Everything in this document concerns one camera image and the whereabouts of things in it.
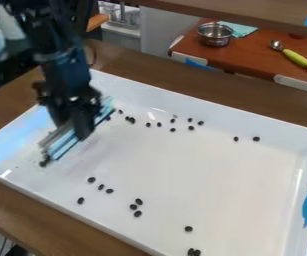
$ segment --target cable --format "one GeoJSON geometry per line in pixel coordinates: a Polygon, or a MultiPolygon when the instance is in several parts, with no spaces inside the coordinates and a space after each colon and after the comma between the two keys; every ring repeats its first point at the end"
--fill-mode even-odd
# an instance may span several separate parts
{"type": "Polygon", "coordinates": [[[3,249],[5,249],[6,242],[7,242],[7,238],[5,237],[3,240],[2,246],[0,248],[0,256],[2,255],[3,249]]]}

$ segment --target black bean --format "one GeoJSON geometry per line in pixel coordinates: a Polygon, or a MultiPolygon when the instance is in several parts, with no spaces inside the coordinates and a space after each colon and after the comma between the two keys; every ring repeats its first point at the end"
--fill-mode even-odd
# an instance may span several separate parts
{"type": "Polygon", "coordinates": [[[141,211],[136,211],[136,212],[134,212],[134,216],[135,216],[136,218],[140,217],[141,215],[142,215],[142,212],[141,212],[141,211]]]}
{"type": "Polygon", "coordinates": [[[96,181],[96,178],[95,177],[90,177],[88,178],[88,182],[89,183],[94,183],[96,181]]]}
{"type": "Polygon", "coordinates": [[[143,205],[143,201],[140,198],[135,199],[135,203],[138,205],[143,205]]]}
{"type": "Polygon", "coordinates": [[[132,124],[135,124],[136,119],[134,117],[130,117],[128,121],[131,122],[132,124]]]}
{"type": "Polygon", "coordinates": [[[78,204],[84,203],[84,197],[78,198],[77,203],[78,203],[78,204]]]}
{"type": "Polygon", "coordinates": [[[187,251],[187,256],[193,256],[193,254],[195,253],[195,250],[193,248],[190,248],[188,251],[187,251]]]}
{"type": "Polygon", "coordinates": [[[201,251],[200,250],[195,250],[195,252],[193,253],[194,256],[200,256],[201,255],[201,251]]]}
{"type": "Polygon", "coordinates": [[[185,231],[186,232],[192,232],[192,230],[193,230],[193,227],[191,227],[191,226],[186,226],[185,227],[185,231]]]}
{"type": "Polygon", "coordinates": [[[138,206],[136,204],[131,204],[129,206],[129,208],[132,209],[132,210],[136,210],[136,209],[138,209],[138,206]]]}

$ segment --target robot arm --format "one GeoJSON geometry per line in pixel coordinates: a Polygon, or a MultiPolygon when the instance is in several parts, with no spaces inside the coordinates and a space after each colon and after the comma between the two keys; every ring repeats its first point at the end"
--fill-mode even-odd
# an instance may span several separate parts
{"type": "Polygon", "coordinates": [[[72,139],[84,140],[94,131],[95,118],[102,111],[101,93],[89,85],[89,66],[65,0],[0,0],[0,4],[19,22],[46,78],[35,83],[34,89],[39,104],[47,107],[57,126],[55,134],[40,143],[43,163],[47,163],[53,154],[49,152],[61,152],[57,159],[73,144],[72,139]],[[62,141],[64,133],[71,130],[73,138],[62,141]]]}

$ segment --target coffee bean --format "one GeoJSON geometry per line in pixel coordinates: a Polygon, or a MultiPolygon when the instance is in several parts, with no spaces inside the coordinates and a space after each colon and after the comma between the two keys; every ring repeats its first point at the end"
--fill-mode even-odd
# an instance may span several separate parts
{"type": "Polygon", "coordinates": [[[78,204],[83,204],[84,203],[84,197],[78,198],[77,203],[78,204]]]}
{"type": "Polygon", "coordinates": [[[138,206],[136,204],[131,204],[129,206],[129,208],[132,209],[132,210],[136,210],[136,209],[138,209],[138,206]]]}
{"type": "Polygon", "coordinates": [[[195,250],[195,252],[193,253],[194,256],[200,256],[201,255],[201,251],[200,250],[195,250]]]}
{"type": "Polygon", "coordinates": [[[138,205],[143,205],[143,201],[140,198],[135,199],[135,203],[138,205]]]}
{"type": "Polygon", "coordinates": [[[191,227],[191,226],[186,226],[185,227],[185,231],[186,232],[192,232],[192,230],[193,230],[193,227],[191,227]]]}
{"type": "Polygon", "coordinates": [[[190,248],[188,251],[187,251],[187,256],[193,256],[193,254],[195,253],[195,250],[193,248],[190,248]]]}
{"type": "Polygon", "coordinates": [[[89,183],[94,183],[96,181],[96,178],[95,177],[90,177],[88,178],[88,182],[89,183]]]}
{"type": "Polygon", "coordinates": [[[136,212],[134,212],[134,216],[135,216],[136,218],[140,217],[141,215],[142,215],[142,212],[141,212],[141,211],[136,211],[136,212]]]}

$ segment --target wall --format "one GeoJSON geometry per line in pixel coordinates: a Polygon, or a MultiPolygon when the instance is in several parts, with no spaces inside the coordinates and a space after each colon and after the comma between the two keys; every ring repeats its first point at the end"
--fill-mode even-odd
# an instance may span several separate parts
{"type": "Polygon", "coordinates": [[[168,57],[170,44],[199,21],[199,17],[147,7],[141,9],[141,51],[168,57]]]}

